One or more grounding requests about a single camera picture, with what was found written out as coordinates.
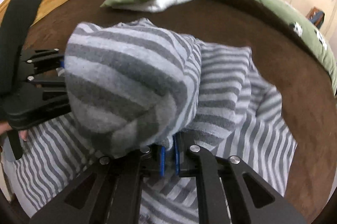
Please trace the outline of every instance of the striped cloth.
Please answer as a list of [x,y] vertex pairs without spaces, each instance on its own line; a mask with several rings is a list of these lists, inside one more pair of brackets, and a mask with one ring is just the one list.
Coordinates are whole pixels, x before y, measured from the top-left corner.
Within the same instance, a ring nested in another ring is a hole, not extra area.
[[80,133],[113,156],[159,143],[195,116],[200,41],[149,20],[80,23],[65,52],[65,80]]
[[[89,24],[80,27],[97,28]],[[132,28],[139,35],[153,31],[170,33],[165,36],[170,43],[186,42],[176,38],[173,41],[176,37],[173,32],[157,28],[146,19],[116,26],[122,28]],[[199,46],[201,60],[195,91],[197,108],[192,111],[194,119],[182,130],[193,134],[195,143],[214,155],[223,158],[238,155],[284,195],[296,142],[281,117],[280,93],[259,75],[249,47],[204,43],[188,35],[180,37],[187,37],[188,42],[192,41],[190,44]],[[154,42],[164,41],[158,38]],[[78,117],[70,113],[32,128],[24,156],[9,163],[13,164],[27,201],[36,210],[102,155],[92,148],[86,135],[78,133],[78,122]],[[144,180],[139,223],[198,223],[195,179],[177,177],[174,163],[167,160],[165,177]]]

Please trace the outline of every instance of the human hand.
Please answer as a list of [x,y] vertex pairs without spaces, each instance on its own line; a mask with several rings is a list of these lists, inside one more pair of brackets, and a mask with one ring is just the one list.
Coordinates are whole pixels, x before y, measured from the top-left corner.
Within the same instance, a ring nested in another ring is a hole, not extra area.
[[[0,121],[0,135],[12,130],[11,126],[8,124],[6,121]],[[20,137],[26,141],[27,140],[27,135],[28,135],[28,130],[23,130],[19,131]]]

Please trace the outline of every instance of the bed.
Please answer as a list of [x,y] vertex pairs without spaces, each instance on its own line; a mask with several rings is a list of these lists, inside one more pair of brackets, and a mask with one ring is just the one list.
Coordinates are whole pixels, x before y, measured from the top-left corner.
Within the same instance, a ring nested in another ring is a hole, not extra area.
[[[332,190],[337,112],[329,74],[298,36],[252,0],[194,0],[156,14],[100,8],[103,1],[44,0],[25,46],[64,51],[82,21],[107,27],[146,17],[207,42],[251,47],[259,72],[282,94],[282,116],[298,143],[285,198],[312,223]],[[0,5],[0,18],[8,2]]]

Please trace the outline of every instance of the white pillow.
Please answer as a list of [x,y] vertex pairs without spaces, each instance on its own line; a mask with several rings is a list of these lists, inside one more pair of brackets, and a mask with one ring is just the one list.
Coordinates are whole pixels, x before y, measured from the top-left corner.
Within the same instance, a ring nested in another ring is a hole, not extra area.
[[142,4],[116,5],[112,8],[157,13],[166,10],[170,6],[187,3],[188,1],[192,0],[151,0]]

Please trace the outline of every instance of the mattress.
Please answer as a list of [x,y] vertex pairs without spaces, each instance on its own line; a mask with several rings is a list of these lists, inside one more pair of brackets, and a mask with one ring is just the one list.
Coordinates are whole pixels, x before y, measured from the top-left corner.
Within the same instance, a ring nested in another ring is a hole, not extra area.
[[251,47],[257,69],[282,94],[282,115],[298,143],[285,198],[312,222],[335,176],[337,112],[329,75],[294,32],[249,0],[194,0],[157,14],[102,9],[103,1],[67,1],[31,27],[26,47],[64,50],[79,22],[107,27],[142,17],[204,41]]

